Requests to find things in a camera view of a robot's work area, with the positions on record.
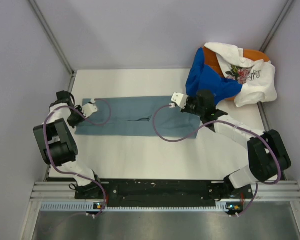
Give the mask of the grey-blue t shirt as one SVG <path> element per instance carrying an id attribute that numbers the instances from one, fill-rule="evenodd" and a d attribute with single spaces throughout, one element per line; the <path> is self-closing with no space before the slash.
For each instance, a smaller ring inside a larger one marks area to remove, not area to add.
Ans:
<path id="1" fill-rule="evenodd" d="M 76 135 L 155 137 L 152 118 L 162 106 L 171 102 L 170 96 L 117 97 L 97 101 L 98 111 L 76 127 Z M 165 108 L 155 117 L 155 127 L 165 138 L 182 138 L 201 125 L 200 118 L 182 113 L 179 108 Z"/>

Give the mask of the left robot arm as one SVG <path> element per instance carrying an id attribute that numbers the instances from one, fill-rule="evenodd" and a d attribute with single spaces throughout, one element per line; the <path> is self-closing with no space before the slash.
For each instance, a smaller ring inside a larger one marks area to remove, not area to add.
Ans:
<path id="1" fill-rule="evenodd" d="M 75 179 L 76 184 L 69 187 L 75 190 L 77 199 L 99 198 L 104 187 L 95 172 L 77 160 L 78 147 L 69 129 L 75 129 L 98 111 L 96 101 L 75 105 L 74 96 L 67 91 L 57 92 L 56 97 L 49 106 L 48 119 L 33 128 L 40 154 L 47 165 Z"/>

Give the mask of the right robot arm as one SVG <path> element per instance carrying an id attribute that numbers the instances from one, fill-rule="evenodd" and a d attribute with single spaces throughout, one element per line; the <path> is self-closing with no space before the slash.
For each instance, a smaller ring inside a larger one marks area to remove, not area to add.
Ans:
<path id="1" fill-rule="evenodd" d="M 195 97 L 175 92 L 171 100 L 182 113 L 196 115 L 211 131 L 228 137 L 247 150 L 248 164 L 223 180 L 223 192 L 235 198 L 242 188 L 272 177 L 279 181 L 283 171 L 292 165 L 280 133 L 274 129 L 263 131 L 251 128 L 217 109 L 213 94 L 200 90 Z"/>

